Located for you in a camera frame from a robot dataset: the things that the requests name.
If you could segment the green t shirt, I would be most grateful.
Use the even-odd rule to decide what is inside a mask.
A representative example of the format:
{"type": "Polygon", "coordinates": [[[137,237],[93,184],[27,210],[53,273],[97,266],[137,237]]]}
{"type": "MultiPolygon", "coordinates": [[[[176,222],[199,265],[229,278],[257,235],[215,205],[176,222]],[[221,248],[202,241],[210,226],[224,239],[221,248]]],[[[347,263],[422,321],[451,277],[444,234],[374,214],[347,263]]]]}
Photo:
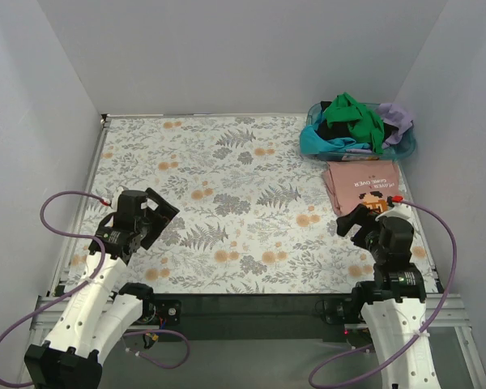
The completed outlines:
{"type": "Polygon", "coordinates": [[[385,135],[384,123],[380,116],[344,92],[337,95],[322,112],[327,125],[343,123],[357,143],[368,143],[373,152],[383,154],[385,135]]]}

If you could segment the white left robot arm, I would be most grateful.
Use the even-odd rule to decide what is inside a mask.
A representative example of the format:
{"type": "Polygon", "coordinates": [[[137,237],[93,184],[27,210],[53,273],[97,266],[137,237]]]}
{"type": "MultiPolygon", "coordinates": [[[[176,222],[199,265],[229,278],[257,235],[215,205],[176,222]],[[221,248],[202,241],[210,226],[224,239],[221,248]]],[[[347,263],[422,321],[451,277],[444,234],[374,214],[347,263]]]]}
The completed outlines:
{"type": "Polygon", "coordinates": [[[149,250],[179,211],[151,188],[123,190],[105,206],[112,211],[89,237],[79,285],[59,297],[66,307],[43,344],[32,344],[25,353],[36,388],[97,388],[106,357],[128,327],[157,315],[156,295],[148,285],[113,288],[131,257],[149,250]]]}

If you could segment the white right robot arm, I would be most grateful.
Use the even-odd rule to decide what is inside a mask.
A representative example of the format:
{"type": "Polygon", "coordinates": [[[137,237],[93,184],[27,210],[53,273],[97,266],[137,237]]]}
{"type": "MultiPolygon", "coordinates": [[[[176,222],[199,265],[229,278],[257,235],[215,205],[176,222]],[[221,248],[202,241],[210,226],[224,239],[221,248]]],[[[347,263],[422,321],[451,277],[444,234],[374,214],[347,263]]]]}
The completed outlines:
{"type": "Polygon", "coordinates": [[[384,388],[439,388],[425,323],[426,291],[419,269],[411,262],[414,228],[406,216],[380,214],[363,204],[337,219],[337,234],[360,228],[355,246],[375,261],[373,280],[352,290],[350,311],[371,335],[384,388]]]}

